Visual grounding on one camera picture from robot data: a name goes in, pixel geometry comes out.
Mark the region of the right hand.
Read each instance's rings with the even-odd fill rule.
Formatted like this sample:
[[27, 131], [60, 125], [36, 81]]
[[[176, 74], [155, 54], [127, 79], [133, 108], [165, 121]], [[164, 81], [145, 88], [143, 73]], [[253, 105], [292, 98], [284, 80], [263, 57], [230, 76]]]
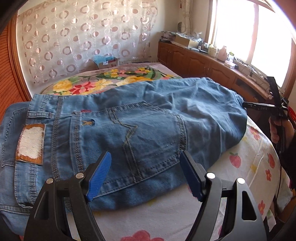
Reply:
[[295, 135], [295, 130], [289, 120], [269, 118], [270, 134], [273, 143], [282, 141], [288, 148]]

